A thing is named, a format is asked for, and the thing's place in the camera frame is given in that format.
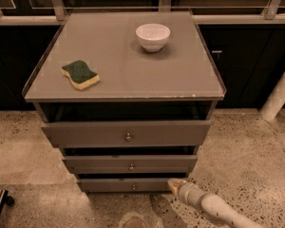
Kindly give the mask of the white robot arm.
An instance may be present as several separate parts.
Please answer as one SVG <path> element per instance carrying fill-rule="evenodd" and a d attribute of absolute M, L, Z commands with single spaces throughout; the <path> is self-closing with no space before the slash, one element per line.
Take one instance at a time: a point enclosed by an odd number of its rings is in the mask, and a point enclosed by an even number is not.
<path fill-rule="evenodd" d="M 262 225 L 238 213 L 220 196 L 201 190 L 193 182 L 170 179 L 167 183 L 177 199 L 187 206 L 193 207 L 199 214 L 217 226 L 264 228 Z"/>

